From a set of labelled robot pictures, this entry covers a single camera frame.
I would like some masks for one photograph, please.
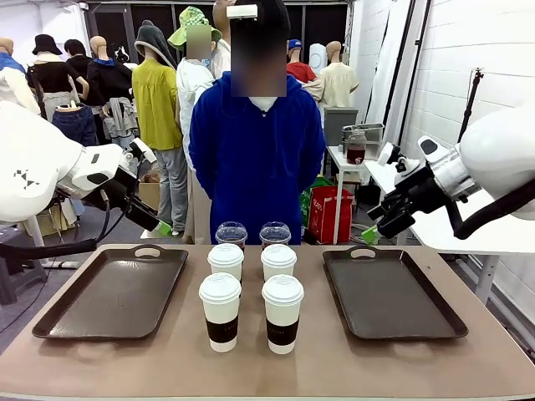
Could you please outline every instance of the coffee cup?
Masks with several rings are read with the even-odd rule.
[[[260,260],[264,270],[264,281],[277,274],[293,275],[293,267],[298,257],[292,248],[283,244],[268,246],[262,251]]]
[[[236,347],[241,293],[240,282],[225,272],[211,274],[199,288],[210,346],[214,351],[226,353]]]
[[[245,252],[247,230],[242,223],[226,221],[217,227],[216,241],[218,244],[235,244]]]
[[[226,272],[242,282],[243,251],[236,244],[220,244],[208,253],[211,272]]]
[[[280,355],[292,352],[304,297],[303,285],[293,276],[279,274],[264,283],[262,296],[266,305],[269,349]]]
[[[292,233],[287,225],[280,221],[264,224],[260,230],[262,249],[273,244],[287,245],[292,239]]]

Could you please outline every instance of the white cup lid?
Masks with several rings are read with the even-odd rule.
[[[243,262],[243,251],[236,244],[220,244],[208,253],[208,263],[224,269]]]
[[[292,248],[284,244],[267,246],[260,256],[262,263],[274,268],[286,268],[295,265],[298,256]]]
[[[229,273],[214,273],[204,279],[199,287],[202,301],[221,304],[234,301],[242,293],[240,282]]]
[[[294,276],[277,274],[264,283],[262,296],[273,305],[290,307],[303,300],[303,284]]]

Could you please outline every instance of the white paper cup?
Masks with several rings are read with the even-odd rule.
[[[236,347],[241,293],[240,282],[224,272],[211,274],[199,288],[210,346],[214,351],[226,353]]]
[[[260,256],[264,270],[264,281],[277,274],[293,275],[298,257],[292,248],[283,244],[270,245]]]
[[[292,352],[304,297],[303,285],[293,276],[279,274],[264,283],[262,296],[266,304],[269,349],[280,355]]]
[[[226,272],[242,282],[243,251],[236,244],[214,246],[208,254],[212,273]]]

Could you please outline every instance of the green bucket hat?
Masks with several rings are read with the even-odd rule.
[[[202,11],[199,8],[189,6],[186,8],[178,18],[181,27],[176,30],[175,33],[171,35],[169,39],[167,39],[167,42],[174,47],[174,48],[181,48],[184,46],[184,43],[186,42],[186,29],[189,26],[192,25],[208,25],[210,26],[210,23],[202,13]],[[222,38],[222,33],[219,32],[214,27],[211,28],[211,40],[215,42],[219,42],[219,40]]]

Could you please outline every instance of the beige pants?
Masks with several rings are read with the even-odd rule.
[[[187,217],[184,238],[190,237],[196,245],[210,245],[211,201],[202,189],[195,171],[187,169]]]

